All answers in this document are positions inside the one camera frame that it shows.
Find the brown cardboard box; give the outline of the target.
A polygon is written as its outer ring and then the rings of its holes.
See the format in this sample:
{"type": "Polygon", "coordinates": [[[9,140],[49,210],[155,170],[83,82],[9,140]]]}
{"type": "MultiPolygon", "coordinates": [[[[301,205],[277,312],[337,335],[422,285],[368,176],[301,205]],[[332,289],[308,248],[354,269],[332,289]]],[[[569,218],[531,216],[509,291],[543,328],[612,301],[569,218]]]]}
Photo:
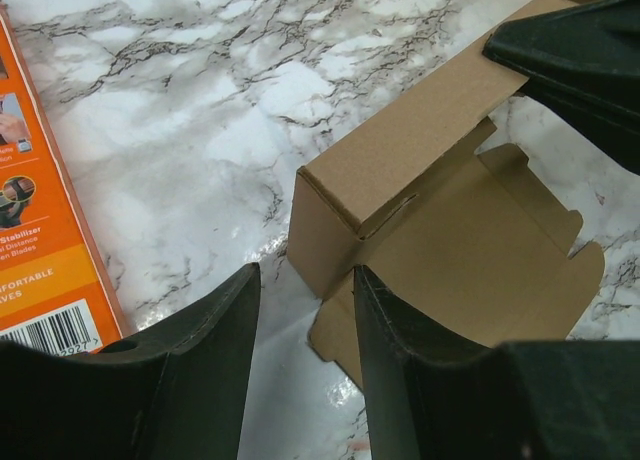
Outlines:
{"type": "Polygon", "coordinates": [[[487,60],[483,37],[301,167],[288,258],[319,357],[361,378],[352,269],[486,346],[637,324],[639,179],[487,60]]]}

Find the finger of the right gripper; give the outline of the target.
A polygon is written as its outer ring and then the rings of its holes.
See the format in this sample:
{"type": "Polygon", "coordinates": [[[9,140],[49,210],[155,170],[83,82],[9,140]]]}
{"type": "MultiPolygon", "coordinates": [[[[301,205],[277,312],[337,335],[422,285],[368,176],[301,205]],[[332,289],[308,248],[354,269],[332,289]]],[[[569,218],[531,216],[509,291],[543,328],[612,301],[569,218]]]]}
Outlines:
{"type": "Polygon", "coordinates": [[[526,76],[524,95],[638,173],[639,0],[600,0],[506,22],[483,54],[526,76]]]}

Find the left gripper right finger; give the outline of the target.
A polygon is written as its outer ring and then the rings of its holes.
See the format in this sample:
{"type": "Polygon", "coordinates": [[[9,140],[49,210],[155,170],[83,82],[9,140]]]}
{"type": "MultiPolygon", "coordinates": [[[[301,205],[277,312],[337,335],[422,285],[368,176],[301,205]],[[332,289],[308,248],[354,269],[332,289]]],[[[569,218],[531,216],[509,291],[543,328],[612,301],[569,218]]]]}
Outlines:
{"type": "Polygon", "coordinates": [[[444,327],[354,270],[355,319],[375,459],[635,459],[635,340],[509,341],[444,327]]]}

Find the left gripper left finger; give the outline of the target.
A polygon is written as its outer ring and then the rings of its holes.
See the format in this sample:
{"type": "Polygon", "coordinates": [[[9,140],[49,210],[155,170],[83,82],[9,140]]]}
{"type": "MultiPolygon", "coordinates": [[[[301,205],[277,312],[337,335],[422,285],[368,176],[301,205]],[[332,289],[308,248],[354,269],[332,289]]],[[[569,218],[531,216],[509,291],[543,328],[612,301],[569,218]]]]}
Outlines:
{"type": "Polygon", "coordinates": [[[5,459],[233,459],[261,296],[249,263],[95,354],[1,344],[5,459]]]}

